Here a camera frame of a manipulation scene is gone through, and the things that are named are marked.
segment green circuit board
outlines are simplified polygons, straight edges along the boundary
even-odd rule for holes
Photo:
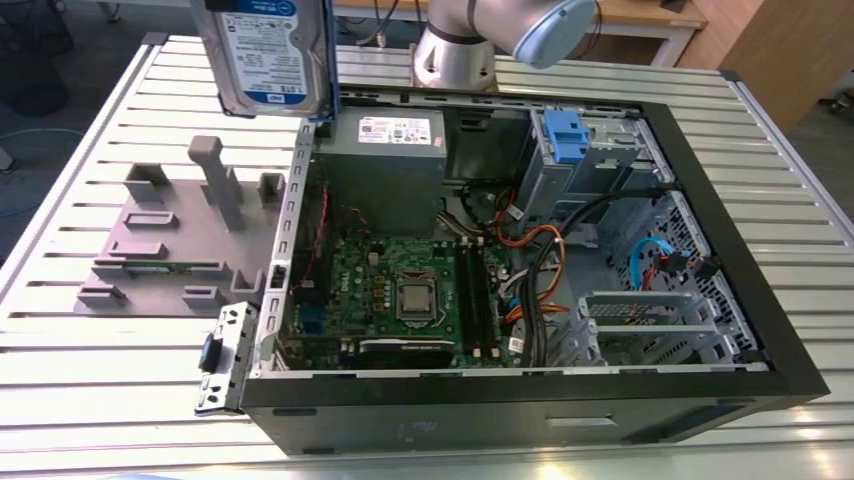
[[[503,248],[484,248],[484,263],[489,278],[505,267]],[[435,318],[413,328],[397,318],[400,285],[412,278],[435,285],[431,290]],[[329,302],[325,311],[300,309],[303,325],[312,321],[323,326],[311,328],[315,339],[304,335],[312,369],[336,368],[337,343],[329,339],[385,337],[412,340],[445,340],[457,345],[453,367],[496,367],[503,359],[473,358],[461,354],[461,325],[455,278],[455,244],[413,239],[347,239],[335,245]],[[495,334],[499,316],[491,302]]]

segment motherboard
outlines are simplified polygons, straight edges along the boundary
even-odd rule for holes
[[[495,291],[500,247],[416,239],[341,239],[325,308],[300,305],[288,365],[347,368],[500,367]]]

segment slotted metal table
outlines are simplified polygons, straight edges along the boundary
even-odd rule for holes
[[[408,52],[339,48],[344,83],[408,85]],[[501,91],[662,102],[672,113],[832,393],[679,445],[287,459],[241,417],[193,417],[213,319],[72,313],[133,162],[201,178],[193,135],[237,176],[287,175],[299,121],[220,113],[200,40],[142,45],[0,271],[0,476],[236,468],[305,479],[854,477],[854,228],[744,86],[716,72],[497,62]]]

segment ram slot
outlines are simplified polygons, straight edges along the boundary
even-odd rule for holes
[[[497,358],[497,343],[495,342],[495,323],[489,308],[489,280],[483,261],[483,248],[471,247],[468,254],[468,288],[477,330],[480,334],[480,349],[484,357]]]
[[[456,303],[459,305],[459,321],[463,333],[463,353],[480,356],[480,331],[475,316],[469,287],[468,258],[471,256],[467,245],[456,245],[453,250],[453,268],[456,274]]]

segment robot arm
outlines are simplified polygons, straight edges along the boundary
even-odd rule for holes
[[[495,79],[493,46],[541,69],[577,44],[595,0],[432,0],[415,52],[423,86],[483,90]]]

